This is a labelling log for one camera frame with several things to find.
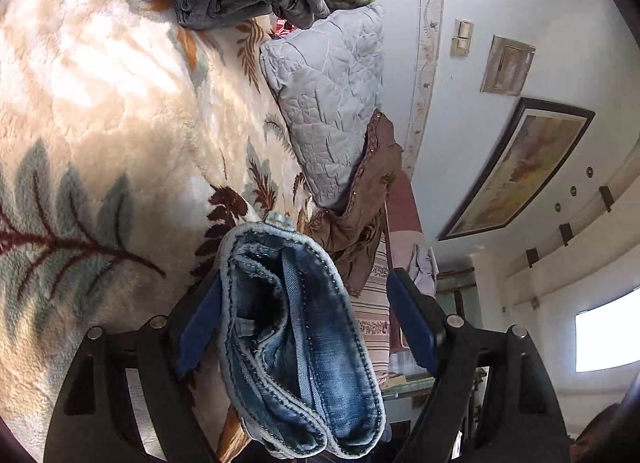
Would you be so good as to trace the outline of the light blue denim jeans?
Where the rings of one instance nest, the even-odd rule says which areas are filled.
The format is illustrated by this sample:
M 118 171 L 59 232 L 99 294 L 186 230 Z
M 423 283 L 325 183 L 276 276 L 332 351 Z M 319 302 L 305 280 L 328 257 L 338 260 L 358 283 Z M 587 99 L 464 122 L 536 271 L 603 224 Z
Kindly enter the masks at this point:
M 385 408 L 329 254 L 271 212 L 231 229 L 217 264 L 221 374 L 250 437 L 279 459 L 365 457 Z

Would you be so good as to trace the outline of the pink striped floral bedsheet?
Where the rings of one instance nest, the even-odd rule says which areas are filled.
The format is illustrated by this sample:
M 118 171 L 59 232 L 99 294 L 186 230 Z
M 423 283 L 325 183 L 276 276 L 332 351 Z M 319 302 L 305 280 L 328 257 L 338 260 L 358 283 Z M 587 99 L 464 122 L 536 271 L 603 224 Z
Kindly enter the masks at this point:
M 409 177 L 402 173 L 393 184 L 383 209 L 383 235 L 374 264 L 359 295 L 352 297 L 352 310 L 367 346 L 374 374 L 382 384 L 405 371 L 395 369 L 390 358 L 405 353 L 408 344 L 390 311 L 386 280 L 392 268 L 404 268 L 418 290 L 436 295 L 438 267 L 433 250 L 425 241 Z

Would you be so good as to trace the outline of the brown satin garment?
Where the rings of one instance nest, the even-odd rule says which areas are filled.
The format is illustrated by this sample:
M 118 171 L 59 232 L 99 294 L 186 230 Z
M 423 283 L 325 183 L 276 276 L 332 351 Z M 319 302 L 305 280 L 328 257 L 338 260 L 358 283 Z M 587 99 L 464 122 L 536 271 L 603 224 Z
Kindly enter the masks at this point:
M 341 211 L 323 209 L 306 232 L 329 253 L 349 295 L 357 297 L 372 270 L 385 225 L 385 204 L 401 174 L 401 148 L 394 125 L 375 111 L 366 145 Z

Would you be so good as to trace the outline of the cream fern-print fleece blanket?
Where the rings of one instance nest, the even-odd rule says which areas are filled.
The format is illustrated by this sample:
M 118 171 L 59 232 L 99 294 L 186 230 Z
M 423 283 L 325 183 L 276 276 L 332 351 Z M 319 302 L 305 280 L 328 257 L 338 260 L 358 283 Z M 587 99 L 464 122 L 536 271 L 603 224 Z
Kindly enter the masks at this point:
M 1 416 L 36 460 L 89 327 L 167 313 L 244 220 L 308 194 L 259 67 L 266 17 L 1 0 Z

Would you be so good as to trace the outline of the framed landscape painting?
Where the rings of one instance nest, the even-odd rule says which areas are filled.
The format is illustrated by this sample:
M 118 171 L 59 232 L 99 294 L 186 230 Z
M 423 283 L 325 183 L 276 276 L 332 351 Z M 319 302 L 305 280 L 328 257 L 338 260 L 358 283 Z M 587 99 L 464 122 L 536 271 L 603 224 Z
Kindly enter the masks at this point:
M 518 99 L 498 145 L 439 240 L 510 225 L 562 168 L 595 116 L 559 102 Z

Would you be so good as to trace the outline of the grey quilted pillow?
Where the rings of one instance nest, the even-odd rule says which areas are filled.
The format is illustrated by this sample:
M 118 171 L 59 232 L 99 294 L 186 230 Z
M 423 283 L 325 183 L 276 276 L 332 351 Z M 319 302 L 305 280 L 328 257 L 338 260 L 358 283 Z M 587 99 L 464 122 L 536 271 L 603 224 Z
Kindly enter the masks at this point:
M 381 107 L 383 17 L 378 4 L 337 10 L 260 46 L 262 74 L 322 208 L 346 205 L 367 126 Z

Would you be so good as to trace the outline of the small framed wall picture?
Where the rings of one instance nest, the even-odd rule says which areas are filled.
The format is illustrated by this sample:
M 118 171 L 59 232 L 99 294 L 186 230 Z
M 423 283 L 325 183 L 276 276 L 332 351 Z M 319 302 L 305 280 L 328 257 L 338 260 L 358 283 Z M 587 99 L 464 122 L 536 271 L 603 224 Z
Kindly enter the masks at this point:
M 518 96 L 526 82 L 535 53 L 535 46 L 495 35 L 480 91 Z

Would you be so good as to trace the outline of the beige wall switch plate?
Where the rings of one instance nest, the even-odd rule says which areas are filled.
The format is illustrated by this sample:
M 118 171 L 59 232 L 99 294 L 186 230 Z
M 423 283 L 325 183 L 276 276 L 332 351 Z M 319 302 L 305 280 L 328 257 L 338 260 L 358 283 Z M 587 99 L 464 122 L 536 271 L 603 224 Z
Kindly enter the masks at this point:
M 469 20 L 457 19 L 454 24 L 454 36 L 451 39 L 450 55 L 466 57 L 469 55 L 474 23 Z

